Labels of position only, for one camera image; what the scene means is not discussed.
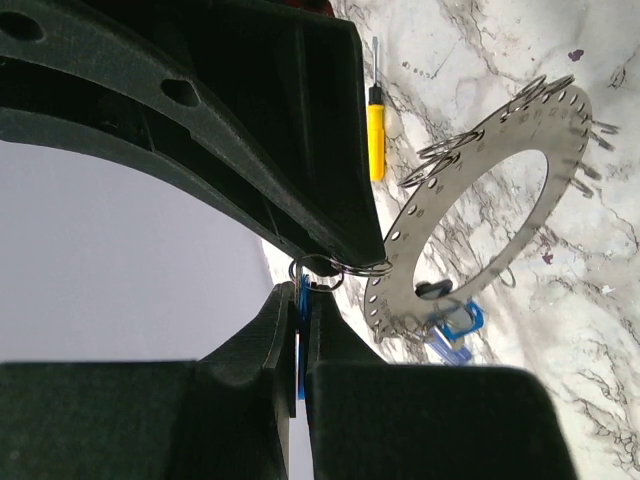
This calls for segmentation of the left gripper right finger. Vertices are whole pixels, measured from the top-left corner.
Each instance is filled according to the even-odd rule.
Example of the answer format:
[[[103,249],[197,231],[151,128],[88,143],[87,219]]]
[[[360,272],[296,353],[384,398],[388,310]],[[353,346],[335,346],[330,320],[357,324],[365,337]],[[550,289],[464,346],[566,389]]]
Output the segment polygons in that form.
[[[389,364],[314,294],[305,375],[318,479],[573,479],[554,406],[526,371]]]

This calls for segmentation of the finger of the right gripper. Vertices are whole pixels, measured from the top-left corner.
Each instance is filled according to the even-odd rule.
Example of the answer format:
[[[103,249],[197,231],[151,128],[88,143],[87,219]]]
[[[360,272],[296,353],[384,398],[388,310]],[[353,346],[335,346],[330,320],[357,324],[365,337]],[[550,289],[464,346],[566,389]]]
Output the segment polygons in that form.
[[[149,174],[350,259],[350,25],[303,9],[5,9],[1,137]]]
[[[369,184],[362,47],[313,1],[74,1],[114,163],[213,203],[315,268],[386,253]]]

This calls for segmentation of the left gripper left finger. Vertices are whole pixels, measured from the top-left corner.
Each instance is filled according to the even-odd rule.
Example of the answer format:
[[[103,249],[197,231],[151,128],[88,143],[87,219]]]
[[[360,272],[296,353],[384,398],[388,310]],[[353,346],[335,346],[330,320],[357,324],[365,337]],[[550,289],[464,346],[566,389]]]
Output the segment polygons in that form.
[[[192,361],[1,367],[5,479],[284,479],[294,289]]]

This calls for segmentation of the round metal keyring disc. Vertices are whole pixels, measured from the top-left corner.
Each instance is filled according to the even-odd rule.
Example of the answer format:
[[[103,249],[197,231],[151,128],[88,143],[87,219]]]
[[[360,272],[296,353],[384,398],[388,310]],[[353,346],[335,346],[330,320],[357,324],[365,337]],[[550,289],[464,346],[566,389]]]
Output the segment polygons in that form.
[[[473,129],[422,149],[385,238],[391,269],[365,289],[375,340],[430,342],[444,307],[466,306],[498,280],[566,193],[592,195],[587,147],[609,148],[615,133],[573,75],[540,76]],[[415,293],[421,281],[445,279],[447,296]]]

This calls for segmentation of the silver key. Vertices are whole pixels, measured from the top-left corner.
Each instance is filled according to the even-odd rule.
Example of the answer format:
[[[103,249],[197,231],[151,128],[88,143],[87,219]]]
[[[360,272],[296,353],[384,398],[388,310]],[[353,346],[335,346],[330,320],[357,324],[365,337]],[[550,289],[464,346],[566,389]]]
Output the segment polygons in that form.
[[[421,281],[416,285],[415,293],[423,300],[435,300],[447,296],[452,289],[453,282],[448,279],[436,283]],[[440,335],[453,343],[473,330],[475,317],[467,306],[449,306],[444,307],[436,323]]]

